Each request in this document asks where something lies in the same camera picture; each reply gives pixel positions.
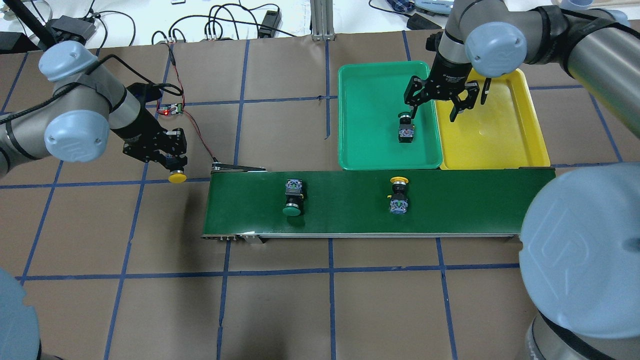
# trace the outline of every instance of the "green button cap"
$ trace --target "green button cap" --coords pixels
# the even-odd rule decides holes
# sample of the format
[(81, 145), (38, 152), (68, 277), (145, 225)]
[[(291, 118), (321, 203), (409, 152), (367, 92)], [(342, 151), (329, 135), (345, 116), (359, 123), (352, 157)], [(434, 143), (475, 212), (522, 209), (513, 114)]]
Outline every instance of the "green button cap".
[(295, 206), (285, 206), (285, 208), (282, 209), (282, 213), (287, 215), (288, 217), (296, 217), (300, 215), (300, 209), (296, 208)]

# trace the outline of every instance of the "black pole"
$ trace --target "black pole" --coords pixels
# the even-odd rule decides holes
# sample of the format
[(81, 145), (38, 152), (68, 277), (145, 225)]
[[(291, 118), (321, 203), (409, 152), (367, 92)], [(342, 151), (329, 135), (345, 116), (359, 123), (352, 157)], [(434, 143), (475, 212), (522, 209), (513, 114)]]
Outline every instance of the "black pole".
[(44, 45), (43, 50), (46, 50), (53, 45), (56, 45), (56, 39), (51, 32), (47, 30), (38, 19), (27, 9), (21, 0), (3, 0), (5, 4), (9, 6), (15, 16), (18, 17), (33, 33), (40, 39), (41, 45)]

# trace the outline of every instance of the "tiled floor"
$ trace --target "tiled floor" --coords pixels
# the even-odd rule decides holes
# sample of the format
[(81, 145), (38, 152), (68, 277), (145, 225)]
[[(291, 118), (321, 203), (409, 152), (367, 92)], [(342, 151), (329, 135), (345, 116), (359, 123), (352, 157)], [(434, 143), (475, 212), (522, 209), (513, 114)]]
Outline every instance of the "tiled floor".
[[(336, 170), (337, 70), (433, 61), (428, 31), (180, 44), (188, 110), (223, 162)], [(175, 82), (166, 47), (105, 49)], [(0, 57), (1, 112), (51, 85), (40, 53)], [(640, 141), (556, 68), (523, 67), (558, 174), (639, 161)], [(124, 83), (137, 81), (117, 64)], [(504, 359), (534, 316), (504, 239), (200, 239), (210, 159), (185, 118), (189, 182), (120, 154), (48, 158), (0, 180), (0, 267), (69, 359)]]

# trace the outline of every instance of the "green conveyor belt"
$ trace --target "green conveyor belt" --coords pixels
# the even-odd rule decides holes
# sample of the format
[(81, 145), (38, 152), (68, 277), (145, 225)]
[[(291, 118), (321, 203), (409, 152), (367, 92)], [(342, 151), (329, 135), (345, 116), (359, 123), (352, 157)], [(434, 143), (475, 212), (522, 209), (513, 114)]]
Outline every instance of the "green conveyor belt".
[[(404, 215), (388, 211), (394, 176), (410, 181)], [(554, 177), (551, 168), (214, 173), (204, 236), (509, 236)], [(291, 178), (305, 185), (298, 217), (282, 213)]]

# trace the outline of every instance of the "yellow tray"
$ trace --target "yellow tray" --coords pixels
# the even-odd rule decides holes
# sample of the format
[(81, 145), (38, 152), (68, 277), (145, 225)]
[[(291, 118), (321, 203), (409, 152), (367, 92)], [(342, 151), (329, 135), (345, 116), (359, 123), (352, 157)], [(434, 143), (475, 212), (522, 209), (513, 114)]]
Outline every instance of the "yellow tray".
[[(484, 77), (475, 71), (469, 80)], [(443, 170), (503, 169), (550, 166), (547, 147), (533, 108), (527, 81), (520, 70), (495, 78), (484, 105), (449, 122), (451, 101), (436, 101), (442, 142)]]

